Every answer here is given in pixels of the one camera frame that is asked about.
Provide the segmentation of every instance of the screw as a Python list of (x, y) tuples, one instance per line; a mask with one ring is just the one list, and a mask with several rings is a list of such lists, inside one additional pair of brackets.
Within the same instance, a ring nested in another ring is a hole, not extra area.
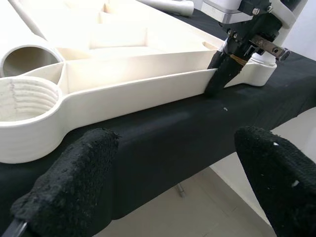
[(255, 16), (256, 16), (256, 15), (259, 15), (259, 13), (260, 13), (260, 9), (258, 9), (258, 8), (254, 8), (254, 9), (252, 10), (252, 14), (254, 14)]
[(273, 7), (272, 7), (272, 6), (268, 6), (268, 7), (267, 7), (267, 12), (268, 12), (268, 13), (271, 13), (272, 10), (273, 10)]

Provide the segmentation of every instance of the table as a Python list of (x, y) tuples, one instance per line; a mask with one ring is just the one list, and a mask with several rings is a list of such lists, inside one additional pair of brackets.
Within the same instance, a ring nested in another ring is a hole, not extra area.
[[(175, 17), (226, 37), (214, 20), (198, 10), (192, 18)], [(234, 132), (239, 127), (271, 130), (315, 106), (316, 62), (294, 53), (278, 64), (264, 87), (237, 85), (213, 98), (199, 95), (71, 131), (42, 159), (0, 164), (0, 234), (11, 221), (12, 203), (87, 130), (104, 127), (122, 136), (102, 190), (104, 201), (94, 215), (90, 233), (95, 234), (111, 220), (234, 152)]]

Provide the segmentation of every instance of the black foam pad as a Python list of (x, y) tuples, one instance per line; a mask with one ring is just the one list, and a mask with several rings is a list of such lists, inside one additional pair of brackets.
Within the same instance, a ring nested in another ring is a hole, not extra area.
[(14, 217), (41, 237), (86, 237), (117, 138), (103, 129), (86, 132), (13, 204)]
[(278, 237), (316, 236), (316, 164), (288, 140), (256, 127), (235, 134), (238, 157)]

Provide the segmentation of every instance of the metal bracket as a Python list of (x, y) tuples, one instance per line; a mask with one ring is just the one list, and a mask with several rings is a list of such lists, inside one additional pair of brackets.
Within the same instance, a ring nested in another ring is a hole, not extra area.
[(291, 54), (291, 51), (287, 48), (279, 47), (259, 35), (255, 35), (251, 42), (262, 50), (272, 54), (279, 61), (284, 61)]

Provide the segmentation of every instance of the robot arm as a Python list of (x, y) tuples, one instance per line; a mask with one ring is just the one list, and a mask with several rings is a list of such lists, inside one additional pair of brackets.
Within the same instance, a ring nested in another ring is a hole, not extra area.
[(212, 58), (217, 68), (205, 93), (214, 95), (251, 59), (274, 65), (290, 51), (282, 45), (307, 0), (203, 0), (201, 10), (219, 21), (228, 37)]

